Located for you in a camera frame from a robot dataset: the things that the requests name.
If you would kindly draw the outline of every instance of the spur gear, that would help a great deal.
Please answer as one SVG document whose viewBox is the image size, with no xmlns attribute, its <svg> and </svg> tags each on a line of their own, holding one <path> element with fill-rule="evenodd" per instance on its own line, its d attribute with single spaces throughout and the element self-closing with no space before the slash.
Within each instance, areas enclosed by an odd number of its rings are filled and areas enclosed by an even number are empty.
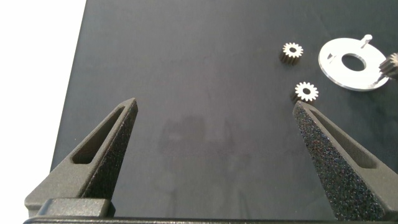
<svg viewBox="0 0 398 224">
<path fill-rule="evenodd" d="M 382 76 L 398 79 L 398 54 L 391 54 L 380 64 L 380 72 Z"/>
<path fill-rule="evenodd" d="M 295 65 L 299 62 L 301 55 L 303 54 L 303 48 L 295 43 L 286 43 L 279 55 L 281 62 Z"/>
<path fill-rule="evenodd" d="M 317 88 L 311 83 L 300 83 L 297 84 L 295 91 L 292 94 L 292 101 L 296 103 L 297 101 L 302 101 L 305 103 L 312 103 L 318 97 Z"/>
</svg>

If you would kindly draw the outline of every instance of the white background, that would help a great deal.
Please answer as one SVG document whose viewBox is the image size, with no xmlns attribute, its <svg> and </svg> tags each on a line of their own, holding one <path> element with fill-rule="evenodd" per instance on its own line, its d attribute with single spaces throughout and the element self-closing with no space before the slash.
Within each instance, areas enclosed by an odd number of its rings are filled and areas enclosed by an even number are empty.
<svg viewBox="0 0 398 224">
<path fill-rule="evenodd" d="M 50 172 L 85 3 L 0 2 L 1 223 Z"/>
</svg>

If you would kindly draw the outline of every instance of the metal gear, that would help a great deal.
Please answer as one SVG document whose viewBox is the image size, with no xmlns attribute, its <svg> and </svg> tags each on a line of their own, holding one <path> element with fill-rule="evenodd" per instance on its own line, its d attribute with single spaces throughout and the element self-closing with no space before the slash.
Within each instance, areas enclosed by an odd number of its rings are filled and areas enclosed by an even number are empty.
<svg viewBox="0 0 398 224">
<path fill-rule="evenodd" d="M 388 56 L 379 68 L 382 76 L 398 79 L 398 53 Z"/>
<path fill-rule="evenodd" d="M 305 103 L 313 103 L 318 97 L 317 88 L 311 83 L 300 83 L 297 84 L 295 91 L 292 94 L 292 101 L 296 103 L 298 100 Z"/>
<path fill-rule="evenodd" d="M 303 54 L 303 48 L 295 43 L 286 43 L 279 55 L 281 62 L 295 65 L 299 62 L 301 55 Z"/>
</svg>

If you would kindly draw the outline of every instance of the black textured plastic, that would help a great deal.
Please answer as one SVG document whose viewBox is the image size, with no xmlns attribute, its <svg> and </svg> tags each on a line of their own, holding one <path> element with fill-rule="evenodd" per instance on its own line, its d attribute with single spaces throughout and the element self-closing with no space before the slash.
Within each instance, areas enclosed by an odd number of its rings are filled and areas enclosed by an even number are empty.
<svg viewBox="0 0 398 224">
<path fill-rule="evenodd" d="M 355 170 L 341 156 L 302 103 L 293 111 L 326 196 L 338 220 L 380 220 L 382 205 Z"/>
<path fill-rule="evenodd" d="M 317 224 L 317 223 L 340 223 L 338 221 L 300 221 L 300 220 L 182 220 L 182 219 L 155 219 L 155 218 L 31 218 L 24 224 L 74 224 L 74 223 L 97 223 L 97 224 Z M 393 224 L 395 222 L 372 222 L 372 224 Z"/>
<path fill-rule="evenodd" d="M 115 138 L 106 150 L 104 159 L 81 197 L 112 199 L 137 111 L 137 104 L 131 104 Z"/>
</svg>

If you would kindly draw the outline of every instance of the textured gripper surface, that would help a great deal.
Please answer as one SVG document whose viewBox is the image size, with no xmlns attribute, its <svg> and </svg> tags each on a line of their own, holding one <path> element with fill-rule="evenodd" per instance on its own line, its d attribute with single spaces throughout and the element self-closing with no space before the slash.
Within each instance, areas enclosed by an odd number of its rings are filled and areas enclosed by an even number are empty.
<svg viewBox="0 0 398 224">
<path fill-rule="evenodd" d="M 104 159 L 99 164 L 81 197 L 112 199 L 137 111 L 138 107 L 136 103 L 131 104 L 127 108 L 127 115 L 122 125 L 106 150 Z"/>
<path fill-rule="evenodd" d="M 380 220 L 382 205 L 308 114 L 302 103 L 293 111 L 326 196 L 338 220 Z"/>
</svg>

